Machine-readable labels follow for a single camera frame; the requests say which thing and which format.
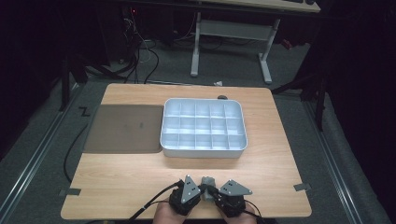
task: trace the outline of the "desk leg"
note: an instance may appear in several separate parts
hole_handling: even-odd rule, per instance
[[[195,28],[195,45],[194,52],[192,53],[192,62],[191,62],[191,76],[198,76],[198,67],[199,67],[199,37],[201,33],[201,12],[197,12],[197,22]]]
[[[271,46],[274,42],[274,38],[276,35],[277,27],[279,26],[280,19],[277,19],[274,22],[274,26],[271,29],[270,35],[267,40],[267,45],[265,46],[264,53],[259,54],[259,59],[260,59],[260,65],[262,66],[262,75],[264,76],[264,82],[266,84],[271,84],[272,79],[271,79],[271,74],[268,69],[268,64],[267,64],[267,57],[270,52]]]

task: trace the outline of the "wooden table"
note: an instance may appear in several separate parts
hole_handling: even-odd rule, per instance
[[[248,145],[239,159],[181,159],[155,154],[82,153],[61,215],[65,219],[129,218],[159,191],[191,175],[199,185],[212,176],[218,187],[229,179],[253,191],[245,198],[264,217],[308,217],[311,207],[271,92],[264,88],[110,84],[102,105],[163,105],[168,98],[238,101],[244,113]],[[159,198],[165,199],[171,191]],[[151,206],[139,218],[153,218]],[[213,203],[201,201],[189,218],[220,217]]]

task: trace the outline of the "black cable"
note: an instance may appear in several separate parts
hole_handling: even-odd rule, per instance
[[[186,38],[186,39],[175,40],[175,41],[174,41],[174,44],[179,45],[179,46],[181,46],[181,47],[189,47],[189,46],[192,46],[195,42],[194,42],[193,40],[189,40],[191,37],[194,37],[194,35],[193,35],[193,36],[190,36],[189,38]],[[180,44],[180,43],[178,43],[178,42],[182,42],[182,41],[189,41],[190,44]]]
[[[127,82],[128,82],[129,77],[131,76],[131,74],[132,74],[132,73],[134,72],[134,70],[136,69],[138,60],[139,60],[139,59],[136,58],[136,57],[134,56],[134,64],[135,64],[135,66],[134,66],[134,68],[131,70],[131,72],[128,73],[128,75],[125,77],[124,83],[127,83]]]
[[[137,211],[133,216],[131,216],[125,224],[131,223],[132,221],[134,221],[138,216],[140,216],[140,214],[142,214],[146,209],[148,209],[153,202],[160,197],[163,193],[165,193],[167,190],[174,188],[174,187],[179,187],[181,188],[182,186],[184,186],[184,182],[182,180],[177,181],[176,183],[166,187],[165,189],[161,190],[157,195],[155,195],[150,201],[148,201],[148,203],[146,203],[142,208],[139,209],[139,211]]]
[[[254,43],[259,42],[259,41],[258,40],[254,40],[254,39],[249,39],[248,41],[246,41],[244,43],[237,43],[237,42],[234,42],[234,41],[229,40],[229,39],[226,38],[224,40],[224,42],[227,43],[227,44],[233,44],[233,45],[237,45],[237,46],[245,46],[245,45],[249,45],[249,44],[254,44]]]
[[[195,36],[195,35],[190,35],[190,36],[188,36],[188,35],[191,33],[191,30],[194,27],[194,24],[196,23],[195,22],[196,18],[197,18],[197,13],[194,13],[189,31],[187,31],[187,33],[185,35],[183,35],[182,37],[174,39],[174,43],[176,43],[179,40],[189,39],[189,38]]]
[[[132,36],[132,39],[135,39],[135,38],[137,38],[137,35],[133,35]],[[135,56],[134,56],[134,50],[138,49],[140,44],[141,44],[140,42],[134,42],[131,45],[127,46],[126,57],[130,58],[129,63],[125,67],[123,67],[120,70],[117,70],[117,71],[115,71],[113,73],[115,73],[116,75],[119,75],[121,73],[124,73],[124,72],[132,69],[134,66],[137,66],[137,63],[136,63],[136,60],[135,60]]]
[[[253,216],[253,217],[260,217],[260,216],[257,216],[256,214],[254,214],[254,213],[252,213],[252,212],[249,212],[249,211],[247,211],[247,210],[241,210],[241,212],[246,213],[246,214],[249,214],[249,215],[251,215],[251,216]]]
[[[169,203],[169,202],[166,201],[166,200],[161,200],[161,201],[157,201],[157,202],[151,203],[150,205],[153,205],[153,204],[155,204],[155,203]]]
[[[219,44],[218,44],[217,46],[215,46],[214,48],[211,48],[211,49],[210,49],[210,48],[206,48],[206,47],[202,46],[201,44],[200,44],[199,46],[200,46],[202,49],[214,50],[214,49],[218,49],[219,47],[222,46],[223,40],[224,40],[224,38],[221,37],[221,38],[219,39]]]
[[[102,221],[102,220],[93,220],[93,221],[86,222],[85,224],[92,224],[92,223],[95,223],[95,222],[98,222],[98,221]]]
[[[137,64],[136,64],[136,68],[134,69],[134,84],[139,84],[139,78],[137,75],[137,65],[140,62],[140,47],[137,49]]]
[[[148,45],[147,45],[147,43],[146,42],[154,42],[154,45],[153,46],[150,46],[150,47],[148,47]],[[154,49],[155,47],[157,47],[157,41],[155,40],[155,39],[149,39],[149,40],[144,40],[144,42],[145,42],[145,46],[146,46],[146,48],[140,48],[140,49]]]
[[[89,59],[85,58],[82,55],[77,55],[77,58],[84,64],[89,64],[91,67],[96,69],[97,71],[101,72],[103,75],[111,77],[113,79],[123,79],[123,77],[120,77],[118,74],[108,70],[107,68],[103,67],[102,65],[96,64],[91,62]]]
[[[155,55],[155,57],[157,57],[157,63],[155,64],[155,67],[152,69],[152,71],[146,76],[145,81],[143,82],[144,84],[146,84],[149,80],[149,77],[151,76],[151,74],[155,71],[155,69],[157,69],[158,67],[158,63],[160,62],[160,57],[158,57],[158,54],[154,51],[152,51],[151,49],[149,49],[148,51],[150,51],[151,53],[153,53]]]
[[[69,149],[67,149],[66,156],[64,157],[64,175],[66,176],[66,179],[67,179],[67,181],[69,181],[69,183],[72,183],[72,179],[70,178],[70,175],[67,173],[67,170],[66,170],[67,158],[69,157],[70,151],[72,150],[74,144],[77,142],[78,138],[81,136],[81,134],[84,132],[84,130],[87,127],[88,127],[88,124],[86,124],[84,126],[84,128],[82,128],[81,131],[79,131],[78,135],[73,140],[73,143],[70,145]]]
[[[259,216],[262,217],[262,213],[260,212],[260,210],[259,210],[259,208],[256,206],[256,204],[254,204],[254,203],[252,203],[252,202],[250,202],[250,201],[248,201],[248,200],[245,200],[245,202],[250,203],[251,205],[253,205],[253,207],[256,208],[257,212],[259,213]]]
[[[134,69],[135,66],[136,66],[136,59],[135,59],[135,56],[133,55],[132,58],[131,58],[131,61],[129,61],[129,62],[128,62],[128,65],[126,65],[125,67],[122,67],[121,69],[119,69],[119,70],[117,70],[117,71],[114,71],[114,72],[112,72],[112,71],[110,71],[110,70],[108,70],[108,71],[110,71],[111,73],[113,73],[113,74],[115,74],[115,75],[119,75],[119,74],[121,74],[121,73],[124,73],[124,72],[130,70],[130,69]],[[95,72],[95,71],[92,71],[92,70],[89,69],[88,67],[85,67],[85,71],[86,71],[87,73],[92,74],[92,75],[95,75],[95,76],[102,76],[102,75],[105,75],[103,72]]]

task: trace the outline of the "black tape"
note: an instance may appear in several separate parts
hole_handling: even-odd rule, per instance
[[[300,190],[308,191],[308,190],[311,190],[312,188],[311,188],[310,184],[303,183],[303,184],[294,185],[294,189],[296,191],[300,191]]]
[[[82,117],[89,117],[91,115],[91,114],[87,113],[87,109],[88,109],[87,106],[79,106],[78,109],[83,110],[82,114],[81,114]]]
[[[59,191],[59,196],[66,196],[66,195],[79,195],[81,193],[81,189],[61,189]]]

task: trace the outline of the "wire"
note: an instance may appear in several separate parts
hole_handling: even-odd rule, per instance
[[[155,47],[157,47],[157,41],[155,39],[147,39],[145,40],[145,42],[153,42],[153,46],[148,47],[149,49],[154,49]]]
[[[70,151],[72,150],[74,144],[77,142],[77,140],[79,139],[79,137],[81,136],[81,134],[84,132],[84,130],[87,128],[88,124],[86,124],[84,126],[84,128],[81,129],[81,131],[79,131],[78,135],[76,136],[76,138],[73,140],[72,144],[70,145],[69,149],[67,149],[67,153],[64,157],[64,175],[66,176],[67,181],[69,181],[69,183],[72,183],[72,179],[70,178],[70,175],[67,173],[66,170],[66,164],[67,164],[67,158],[69,157]]]
[[[244,43],[238,43],[238,42],[234,42],[234,41],[226,38],[224,40],[224,42],[227,43],[227,44],[233,44],[233,45],[237,45],[237,46],[245,46],[245,45],[257,43],[257,42],[259,42],[259,40],[249,39],[248,41],[246,41]]]
[[[128,79],[129,79],[129,77],[131,76],[131,74],[134,72],[134,70],[136,69],[136,67],[137,67],[137,62],[139,61],[139,58],[137,57],[135,57],[134,56],[134,68],[131,70],[131,72],[130,73],[128,73],[128,75],[125,77],[125,79],[124,79],[124,83],[127,83],[128,82]]]
[[[99,221],[102,221],[102,220],[92,220],[92,221],[86,222],[85,224],[92,224],[92,223],[99,222]]]
[[[253,217],[259,217],[259,216],[257,216],[256,214],[254,214],[254,213],[252,213],[252,212],[249,212],[249,211],[247,211],[247,210],[241,210],[241,212],[246,213],[246,214],[249,214],[249,215],[251,215],[251,216],[253,216]]]
[[[126,27],[126,30],[123,32],[123,34],[124,34],[124,36],[125,36],[126,45],[129,46],[130,39],[129,39],[129,37],[128,37],[128,31],[129,31],[129,29],[131,29],[131,27],[134,26],[134,24],[133,24],[132,21],[129,20],[129,19],[124,18],[123,20],[128,22],[127,27]]]
[[[212,48],[212,49],[209,49],[209,48],[205,48],[204,46],[202,46],[201,44],[200,44],[200,47],[202,48],[202,49],[208,49],[208,50],[213,50],[213,49],[218,49],[219,47],[221,47],[222,46],[222,44],[223,44],[223,40],[224,40],[224,38],[220,38],[220,40],[219,40],[219,44],[217,45],[217,46],[215,46],[214,48]]]
[[[140,214],[142,214],[146,209],[148,209],[152,204],[154,204],[154,201],[160,197],[163,193],[165,193],[167,190],[174,188],[174,187],[181,187],[184,185],[184,182],[182,180],[177,181],[176,183],[166,187],[165,189],[161,190],[157,195],[155,195],[148,203],[146,203],[142,208],[139,209],[133,216],[131,216],[127,221],[127,223],[131,223],[134,221]]]
[[[146,59],[145,61],[142,61],[142,62],[141,62],[141,63],[146,63],[146,62],[148,62],[148,61],[151,59],[151,54],[149,53],[149,47],[148,47],[148,45],[146,44],[145,39],[144,39],[144,38],[140,35],[140,33],[137,31],[137,27],[136,27],[136,22],[135,22],[135,21],[134,21],[134,28],[135,28],[135,30],[136,30],[137,35],[139,35],[140,39],[142,39],[143,43],[145,44],[146,50],[148,51],[148,59]]]
[[[151,74],[157,69],[158,64],[160,63],[160,57],[158,57],[158,54],[157,54],[156,52],[152,51],[151,49],[148,49],[148,51],[151,51],[151,52],[155,55],[155,57],[157,57],[157,63],[155,64],[155,67],[152,69],[152,71],[146,76],[146,79],[145,79],[145,81],[144,81],[144,84],[147,84],[147,82],[148,82],[148,80],[149,80],[149,77],[150,77]]]
[[[178,41],[175,41],[174,43],[176,44],[176,45],[179,45],[179,46],[182,46],[182,47],[189,47],[189,46],[192,46],[195,42],[192,40],[192,41],[189,41],[190,43],[189,44],[180,44],[180,42],[181,41],[187,41],[187,40],[189,40],[188,38],[186,38],[186,39],[183,39],[183,40],[178,40]]]
[[[137,49],[137,64],[139,64],[139,60],[140,60],[140,45],[139,45],[139,48]],[[137,65],[134,70],[134,84],[139,84],[139,78],[137,75]]]
[[[161,201],[157,201],[157,202],[151,203],[150,205],[153,205],[153,204],[155,204],[155,203],[169,203],[169,202],[166,201],[166,200],[161,200]]]
[[[95,72],[95,71],[92,71],[92,70],[89,69],[88,67],[85,67],[85,71],[86,71],[87,73],[90,73],[90,74],[95,75],[95,76],[107,75],[107,76],[109,76],[109,77],[113,77],[113,78],[120,79],[120,78],[123,78],[123,77],[118,76],[119,74],[124,73],[124,72],[126,72],[126,71],[128,71],[128,70],[130,70],[130,69],[133,69],[134,66],[136,66],[136,64],[137,64],[137,62],[136,62],[136,60],[134,59],[134,55],[133,55],[133,56],[131,57],[131,60],[129,61],[129,63],[128,63],[125,67],[122,67],[120,70],[117,70],[117,71],[114,71],[114,72],[113,72],[113,71],[108,70],[107,68],[104,68],[104,67],[102,67],[102,66],[99,67],[99,65],[96,65],[96,67],[94,67],[94,69],[95,69],[95,70],[100,69],[101,71],[99,71],[99,73],[97,73],[97,72]]]
[[[252,202],[250,202],[250,201],[248,201],[248,200],[245,200],[245,202],[250,203],[251,205],[253,205],[254,208],[256,208],[257,212],[259,213],[259,216],[262,217],[262,213],[260,212],[260,210],[259,210],[259,208],[256,206],[256,204],[254,204],[254,203],[252,203]]]
[[[192,27],[194,26],[194,22],[195,22],[196,16],[197,16],[197,13],[195,12],[195,13],[194,13],[194,17],[192,18],[192,23],[191,23],[191,26],[190,26],[189,31],[188,31],[183,37],[181,37],[181,38],[179,38],[179,39],[175,39],[174,41],[189,39],[189,38],[195,36],[195,35],[190,35],[190,36],[187,36],[187,35],[190,34],[190,32],[191,32],[191,30],[192,30]]]

